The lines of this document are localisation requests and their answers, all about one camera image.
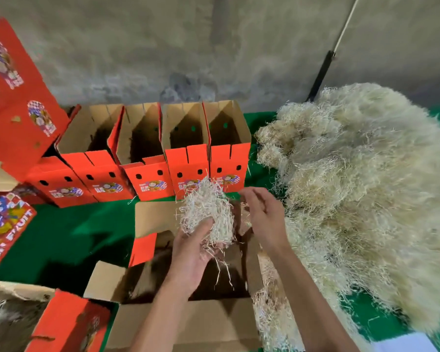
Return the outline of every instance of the green table surface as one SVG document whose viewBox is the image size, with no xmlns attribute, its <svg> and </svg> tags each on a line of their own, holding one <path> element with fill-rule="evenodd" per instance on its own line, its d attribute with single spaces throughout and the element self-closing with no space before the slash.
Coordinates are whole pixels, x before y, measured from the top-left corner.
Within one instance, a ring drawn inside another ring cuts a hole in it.
<svg viewBox="0 0 440 352">
<path fill-rule="evenodd" d="M 432 114 L 439 114 L 440 119 L 440 108 L 433 109 Z M 274 120 L 275 112 L 247 113 L 245 118 L 251 133 L 255 133 Z M 257 164 L 256 154 L 253 140 L 245 184 L 271 188 L 275 171 Z M 0 280 L 59 288 L 81 296 L 99 260 L 127 266 L 134 241 L 137 201 L 65 209 L 37 205 L 37 216 L 0 264 Z M 350 302 L 353 318 L 368 339 L 381 341 L 409 332 L 402 319 L 385 314 L 371 296 L 355 294 Z M 433 341 L 440 350 L 440 336 Z"/>
</svg>

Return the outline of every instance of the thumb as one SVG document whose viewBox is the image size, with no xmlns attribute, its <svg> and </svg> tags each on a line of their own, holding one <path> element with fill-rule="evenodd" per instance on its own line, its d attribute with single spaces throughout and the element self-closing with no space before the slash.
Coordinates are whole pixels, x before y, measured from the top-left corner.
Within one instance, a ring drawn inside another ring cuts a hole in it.
<svg viewBox="0 0 440 352">
<path fill-rule="evenodd" d="M 191 237 L 194 242 L 201 243 L 204 238 L 210 233 L 213 226 L 213 218 L 208 217 L 200 221 L 200 224 L 196 227 Z"/>
</svg>

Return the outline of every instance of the handful of shredded paper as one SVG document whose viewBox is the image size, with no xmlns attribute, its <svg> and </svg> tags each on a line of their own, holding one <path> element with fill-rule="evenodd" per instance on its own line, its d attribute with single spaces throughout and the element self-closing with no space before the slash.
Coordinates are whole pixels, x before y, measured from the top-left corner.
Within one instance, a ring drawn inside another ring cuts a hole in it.
<svg viewBox="0 0 440 352">
<path fill-rule="evenodd" d="M 234 240 L 234 219 L 232 205 L 225 196 L 222 186 L 208 177 L 202 179 L 195 189 L 190 189 L 179 208 L 182 213 L 181 226 L 188 235 L 192 234 L 200 222 L 213 218 L 210 234 L 205 240 L 205 249 L 226 248 Z"/>
<path fill-rule="evenodd" d="M 256 133 L 258 162 L 286 188 L 287 236 L 362 351 L 370 344 L 341 308 L 369 292 L 411 328 L 440 332 L 440 124 L 377 84 L 326 88 L 287 103 Z M 277 272 L 261 259 L 254 299 L 264 350 L 304 349 Z"/>
</svg>

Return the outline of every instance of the hand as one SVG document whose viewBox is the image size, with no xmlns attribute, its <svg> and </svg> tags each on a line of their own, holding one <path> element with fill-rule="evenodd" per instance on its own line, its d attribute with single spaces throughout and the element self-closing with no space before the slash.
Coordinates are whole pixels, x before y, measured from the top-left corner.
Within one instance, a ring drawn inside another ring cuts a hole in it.
<svg viewBox="0 0 440 352">
<path fill-rule="evenodd" d="M 254 235 L 270 255 L 290 249 L 285 230 L 285 210 L 266 188 L 244 188 L 240 192 L 249 206 Z"/>
<path fill-rule="evenodd" d="M 179 229 L 173 242 L 171 266 L 163 284 L 174 286 L 179 293 L 185 294 L 186 299 L 199 286 L 205 267 L 213 258 L 202 247 L 202 241 L 209 234 L 212 225 L 212 218 L 205 219 L 190 236 Z"/>
</svg>

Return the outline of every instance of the person's right hand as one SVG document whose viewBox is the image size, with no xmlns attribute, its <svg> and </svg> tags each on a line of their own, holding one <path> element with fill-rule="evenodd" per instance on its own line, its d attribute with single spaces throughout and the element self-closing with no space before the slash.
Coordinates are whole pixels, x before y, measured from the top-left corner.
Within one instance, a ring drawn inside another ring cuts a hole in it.
<svg viewBox="0 0 440 352">
<path fill-rule="evenodd" d="M 252 230 L 265 252 L 290 249 L 282 203 L 266 188 L 248 187 L 239 193 L 249 206 Z"/>
</svg>

